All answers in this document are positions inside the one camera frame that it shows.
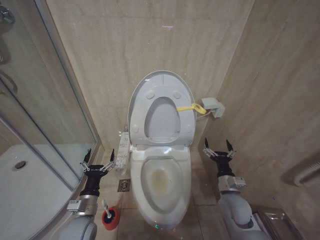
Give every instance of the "yellow handle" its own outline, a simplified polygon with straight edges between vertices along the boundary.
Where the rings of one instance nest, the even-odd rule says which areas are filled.
[[[206,114],[206,110],[199,104],[193,103],[191,106],[180,106],[176,108],[177,111],[196,110],[200,114]]]

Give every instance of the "wall socket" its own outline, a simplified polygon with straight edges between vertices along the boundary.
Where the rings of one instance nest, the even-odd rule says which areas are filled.
[[[215,118],[221,118],[225,112],[225,106],[214,97],[202,98],[201,105],[206,110],[212,110]]]

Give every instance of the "toilet lid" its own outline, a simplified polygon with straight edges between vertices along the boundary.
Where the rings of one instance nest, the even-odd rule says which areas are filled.
[[[134,90],[128,110],[131,143],[147,146],[172,146],[192,143],[196,114],[194,97],[187,84],[175,73],[157,71],[147,75]]]

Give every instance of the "toilet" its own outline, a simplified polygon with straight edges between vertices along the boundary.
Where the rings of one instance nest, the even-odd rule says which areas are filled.
[[[184,80],[170,71],[148,74],[130,100],[131,187],[141,215],[157,229],[173,229],[189,205],[196,113],[177,107],[194,102]]]

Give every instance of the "shower drain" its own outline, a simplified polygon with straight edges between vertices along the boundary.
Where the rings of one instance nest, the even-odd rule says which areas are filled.
[[[27,165],[27,161],[19,161],[12,168],[13,171],[18,171]]]
[[[130,179],[121,179],[119,181],[118,192],[130,191]]]

